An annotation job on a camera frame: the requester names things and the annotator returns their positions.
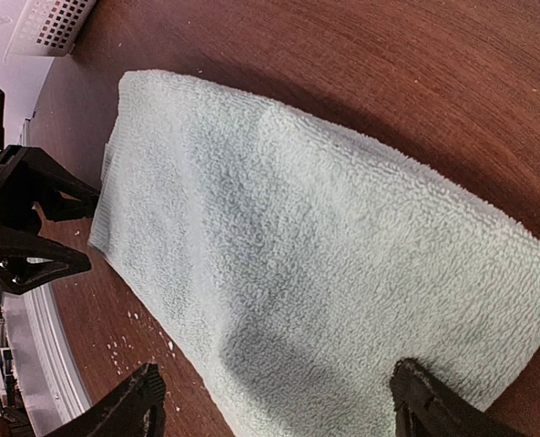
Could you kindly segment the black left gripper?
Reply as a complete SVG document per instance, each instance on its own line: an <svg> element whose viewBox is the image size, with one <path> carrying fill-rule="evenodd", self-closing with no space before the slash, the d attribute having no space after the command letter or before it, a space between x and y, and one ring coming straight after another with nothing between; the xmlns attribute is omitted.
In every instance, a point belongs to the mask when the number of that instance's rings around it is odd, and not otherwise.
<svg viewBox="0 0 540 437"><path fill-rule="evenodd" d="M0 88L0 221L21 220L37 204L48 220L91 218L99 191L40 147L5 148L5 93ZM0 292L25 294L91 269L88 256L58 242L0 225Z"/></svg>

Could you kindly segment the mint green towel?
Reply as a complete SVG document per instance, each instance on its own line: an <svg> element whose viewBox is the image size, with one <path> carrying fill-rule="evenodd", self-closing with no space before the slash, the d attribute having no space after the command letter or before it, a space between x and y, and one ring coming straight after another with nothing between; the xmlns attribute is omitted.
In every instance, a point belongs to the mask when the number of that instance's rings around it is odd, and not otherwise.
<svg viewBox="0 0 540 437"><path fill-rule="evenodd" d="M238 436L391 436L403 358L485 409L540 346L520 223L371 137L193 76L122 76L89 243Z"/></svg>

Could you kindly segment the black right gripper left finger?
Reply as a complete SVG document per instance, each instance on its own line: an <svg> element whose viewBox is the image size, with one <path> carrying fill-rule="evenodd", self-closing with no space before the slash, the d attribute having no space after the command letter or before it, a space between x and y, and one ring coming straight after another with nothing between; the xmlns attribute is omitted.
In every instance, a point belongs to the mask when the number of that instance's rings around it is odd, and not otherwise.
<svg viewBox="0 0 540 437"><path fill-rule="evenodd" d="M155 363L144 363L51 437L162 437L166 428L166 383Z"/></svg>

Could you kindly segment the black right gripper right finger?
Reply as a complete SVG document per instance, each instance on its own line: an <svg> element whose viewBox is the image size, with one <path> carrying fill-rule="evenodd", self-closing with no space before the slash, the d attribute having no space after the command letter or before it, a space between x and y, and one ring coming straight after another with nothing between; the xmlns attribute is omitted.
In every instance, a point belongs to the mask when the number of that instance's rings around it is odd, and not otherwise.
<svg viewBox="0 0 540 437"><path fill-rule="evenodd" d="M397 361L390 379L390 389L397 436L521 434L476 409L414 359Z"/></svg>

